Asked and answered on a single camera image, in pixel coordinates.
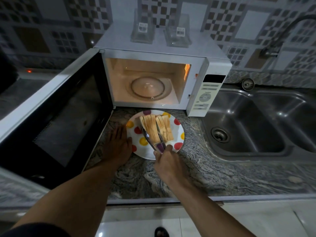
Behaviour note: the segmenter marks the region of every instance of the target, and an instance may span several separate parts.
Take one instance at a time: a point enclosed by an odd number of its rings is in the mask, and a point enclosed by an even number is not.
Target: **tiled wall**
[[[135,2],[153,12],[157,28],[188,3],[203,6],[202,15],[190,16],[200,16],[200,26],[191,28],[207,32],[231,60],[227,83],[251,77],[257,84],[316,88],[315,20],[302,21],[290,32],[277,59],[259,58],[279,31],[299,16],[316,13],[316,0]],[[113,23],[112,12],[110,0],[0,0],[0,45],[16,64],[63,69],[99,40]]]

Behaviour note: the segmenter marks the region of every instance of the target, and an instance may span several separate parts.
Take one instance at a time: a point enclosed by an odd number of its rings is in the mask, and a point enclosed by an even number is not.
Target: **microwave top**
[[[188,48],[181,48],[167,46],[163,33],[164,28],[155,29],[155,37],[152,44],[131,42],[132,30],[133,23],[119,21],[114,22],[100,38],[94,48],[210,57],[228,60],[227,56],[207,32],[190,29],[190,39],[192,40],[192,45]]]

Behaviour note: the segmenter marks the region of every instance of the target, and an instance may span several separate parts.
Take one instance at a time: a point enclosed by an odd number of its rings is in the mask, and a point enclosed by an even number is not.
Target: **microwave light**
[[[190,64],[185,64],[184,70],[185,70],[185,74],[184,74],[184,82],[186,82],[186,77],[188,76],[189,70],[190,70],[191,65]]]

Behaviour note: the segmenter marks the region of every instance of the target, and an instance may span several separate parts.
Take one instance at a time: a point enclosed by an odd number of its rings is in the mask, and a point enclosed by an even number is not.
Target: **white sticker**
[[[185,36],[185,28],[184,27],[177,27],[177,36],[184,37]]]
[[[138,31],[140,31],[140,32],[147,32],[147,27],[148,27],[147,23],[140,22],[139,25],[138,25]]]

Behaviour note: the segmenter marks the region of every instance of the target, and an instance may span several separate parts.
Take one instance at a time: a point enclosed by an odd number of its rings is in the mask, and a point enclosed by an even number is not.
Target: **sink basin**
[[[316,107],[298,94],[258,93],[260,103],[297,146],[316,153]]]
[[[269,155],[285,144],[249,94],[221,90],[202,123],[211,147],[223,156]]]

